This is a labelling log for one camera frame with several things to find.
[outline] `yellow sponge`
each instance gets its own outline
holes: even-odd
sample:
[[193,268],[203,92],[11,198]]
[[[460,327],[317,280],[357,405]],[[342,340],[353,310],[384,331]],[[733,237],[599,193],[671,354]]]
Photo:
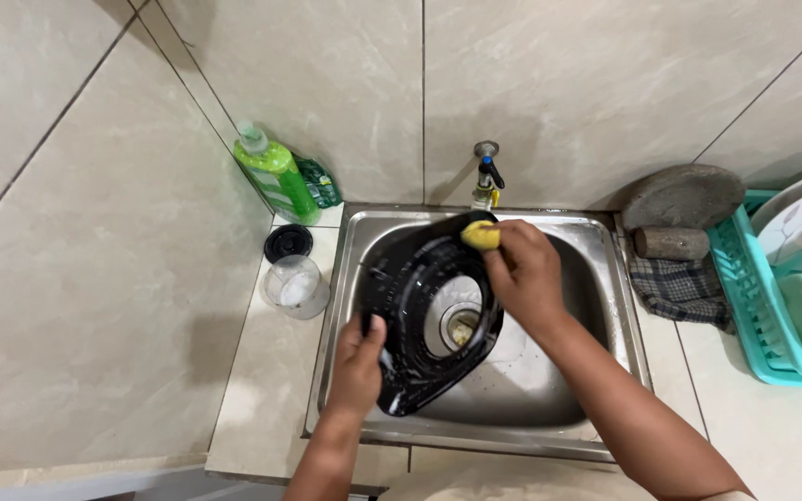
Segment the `yellow sponge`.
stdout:
[[491,251],[500,247],[500,230],[490,229],[493,225],[484,219],[471,222],[460,232],[460,238],[477,251]]

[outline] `clear plastic cup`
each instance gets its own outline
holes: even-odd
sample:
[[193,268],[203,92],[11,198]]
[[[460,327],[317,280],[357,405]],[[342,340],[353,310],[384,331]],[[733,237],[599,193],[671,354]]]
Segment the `clear plastic cup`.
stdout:
[[265,275],[265,296],[284,313],[299,320],[314,318],[327,308],[330,287],[307,256],[281,257]]

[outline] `stainless steel sink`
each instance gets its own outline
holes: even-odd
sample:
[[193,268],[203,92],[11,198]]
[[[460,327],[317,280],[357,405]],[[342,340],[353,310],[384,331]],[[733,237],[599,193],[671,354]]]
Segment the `stainless steel sink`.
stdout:
[[[336,335],[356,304],[362,267],[400,234],[462,210],[425,206],[347,204],[332,273],[333,292],[317,353],[306,434],[326,401]],[[572,211],[494,211],[500,220],[524,219],[550,236],[563,263],[566,308],[609,353],[651,389],[633,300],[610,214]],[[478,314],[479,289],[458,277],[436,295],[425,325],[427,346],[443,356],[456,349],[452,333]],[[389,417],[377,408],[363,424],[362,441],[415,444],[610,461],[595,428],[558,368],[507,315],[497,344],[474,371],[413,416]]]

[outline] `tap handle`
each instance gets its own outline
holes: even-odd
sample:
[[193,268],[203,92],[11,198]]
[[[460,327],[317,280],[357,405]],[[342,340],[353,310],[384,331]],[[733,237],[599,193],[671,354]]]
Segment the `tap handle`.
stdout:
[[506,183],[504,183],[503,177],[500,176],[500,173],[497,172],[497,166],[494,165],[494,159],[488,156],[481,157],[481,164],[479,164],[479,172],[482,174],[487,174],[494,179],[494,185],[500,188],[506,188]]

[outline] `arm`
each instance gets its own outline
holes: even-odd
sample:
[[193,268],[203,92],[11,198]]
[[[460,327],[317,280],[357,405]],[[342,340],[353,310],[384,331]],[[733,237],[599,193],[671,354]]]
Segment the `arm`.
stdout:
[[707,440],[565,311],[559,254],[546,236],[524,221],[496,226],[503,251],[485,253],[492,289],[562,372],[624,473],[662,500],[750,495]]
[[386,338],[382,318],[373,316],[366,336],[360,325],[355,315],[340,332],[327,404],[290,479],[285,501],[349,499],[363,417],[380,394],[377,360]]

